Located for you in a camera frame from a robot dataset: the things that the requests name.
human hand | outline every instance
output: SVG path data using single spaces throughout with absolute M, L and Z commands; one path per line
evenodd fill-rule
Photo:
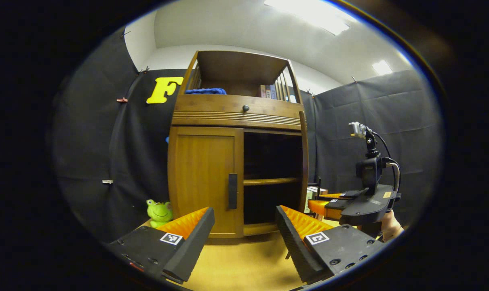
M 381 232 L 383 232 L 383 239 L 386 241 L 392 236 L 397 236 L 401 232 L 401 224 L 397 221 L 394 211 L 385 213 L 381 219 Z

yellow letter f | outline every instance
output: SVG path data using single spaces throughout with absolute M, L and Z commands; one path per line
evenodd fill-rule
M 176 90 L 176 85 L 181 85 L 182 81 L 183 77 L 156 78 L 156 86 L 146 103 L 165 103 L 167 101 L 165 94 L 167 93 L 167 96 L 171 96 Z

blue cloth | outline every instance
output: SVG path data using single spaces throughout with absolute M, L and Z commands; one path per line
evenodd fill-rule
M 194 90 L 186 90 L 185 94 L 223 94 L 226 95 L 226 91 L 221 88 L 212 88 L 212 89 L 194 89 Z

ceiling light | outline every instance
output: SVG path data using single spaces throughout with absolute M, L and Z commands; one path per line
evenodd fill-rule
M 264 5 L 296 15 L 310 24 L 324 28 L 333 35 L 349 29 L 343 20 L 356 22 L 352 16 L 322 0 L 266 0 Z
M 377 72 L 377 74 L 382 75 L 382 74 L 390 74 L 392 72 L 392 69 L 388 66 L 385 60 L 380 61 L 379 63 L 375 63 L 372 65 L 372 68 Z

wooden cabinet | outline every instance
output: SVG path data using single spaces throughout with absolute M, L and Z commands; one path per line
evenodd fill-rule
M 286 74 L 296 103 L 254 97 L 261 84 L 286 94 Z M 185 94 L 200 88 L 228 95 Z M 289 60 L 196 52 L 177 96 L 167 163 L 174 218 L 213 207 L 211 238 L 276 231 L 277 205 L 303 210 L 306 123 Z

